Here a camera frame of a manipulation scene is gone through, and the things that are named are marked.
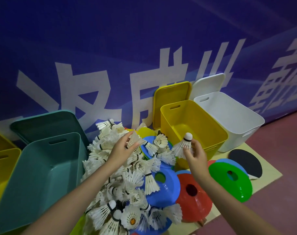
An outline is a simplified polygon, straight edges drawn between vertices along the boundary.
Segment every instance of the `green plastic container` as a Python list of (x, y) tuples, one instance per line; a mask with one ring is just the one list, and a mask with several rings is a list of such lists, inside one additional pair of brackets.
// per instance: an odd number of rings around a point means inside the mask
[(37, 220), (80, 183), (87, 150), (80, 134), (68, 133), (25, 147), (0, 201), (0, 234)]
[(77, 132), (80, 134), (84, 145), (89, 145), (82, 127), (76, 116), (68, 110), (35, 115), (13, 122), (10, 129), (14, 131), (26, 144), (66, 133)]

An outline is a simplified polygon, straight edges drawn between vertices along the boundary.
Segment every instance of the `wall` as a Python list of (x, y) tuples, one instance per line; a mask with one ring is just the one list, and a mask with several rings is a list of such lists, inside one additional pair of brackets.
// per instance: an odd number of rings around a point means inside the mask
[(159, 86), (225, 73), (266, 122), (297, 110), (297, 0), (0, 0), (0, 131), (67, 109), (152, 122)]

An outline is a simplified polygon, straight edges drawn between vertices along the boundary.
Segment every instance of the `beige board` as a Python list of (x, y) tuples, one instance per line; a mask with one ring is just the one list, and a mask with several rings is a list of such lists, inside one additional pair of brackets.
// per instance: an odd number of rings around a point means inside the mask
[[(274, 168), (270, 163), (268, 163), (264, 158), (262, 158), (258, 153), (256, 153), (250, 146), (248, 146), (246, 143), (243, 143), (242, 145), (236, 147), (235, 149), (243, 149), (248, 151), (249, 153), (253, 154), (255, 157), (258, 158), (258, 160), (261, 163), (261, 166), (263, 168), (263, 174), (262, 176), (257, 180), (252, 180), (252, 186), (253, 186), (253, 193), (256, 193), (260, 189), (264, 188), (265, 186), (269, 185), (271, 182), (275, 181), (276, 179), (280, 178), (282, 174)], [(217, 152), (212, 160), (218, 160), (220, 158), (227, 158), (229, 152), (220, 153)], [(213, 205), (209, 215), (206, 217), (207, 224), (214, 218), (218, 217), (220, 215), (220, 212), (216, 208), (215, 205)], [(181, 223), (178, 225), (172, 224), (170, 228), (163, 233), (163, 235), (188, 235), (190, 233), (193, 233), (195, 230), (199, 229), (200, 225), (198, 223)]]

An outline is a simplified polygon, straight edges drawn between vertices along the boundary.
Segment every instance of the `person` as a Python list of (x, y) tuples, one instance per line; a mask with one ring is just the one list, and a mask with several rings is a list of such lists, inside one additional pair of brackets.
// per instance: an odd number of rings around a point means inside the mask
[[(133, 144), (125, 148), (129, 132), (121, 137), (113, 147), (107, 162), (84, 180), (76, 189), (62, 197), (52, 205), (37, 221), (31, 224), (22, 235), (68, 235), (79, 218), (96, 197), (105, 181), (128, 159), (139, 146)], [(207, 157), (201, 144), (193, 139), (194, 155), (184, 148), (193, 177), (211, 198), (222, 216), (236, 234), (245, 235), (277, 235), (280, 234), (273, 226), (260, 218), (256, 213), (236, 200), (209, 174)]]

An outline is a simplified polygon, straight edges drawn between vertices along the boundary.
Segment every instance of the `pink floor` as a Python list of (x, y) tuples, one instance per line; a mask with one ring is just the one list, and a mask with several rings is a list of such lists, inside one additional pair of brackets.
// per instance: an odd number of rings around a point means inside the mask
[[(247, 144), (283, 176), (245, 202), (283, 234), (297, 234), (297, 113), (260, 128)], [(235, 234), (222, 216), (195, 235)]]

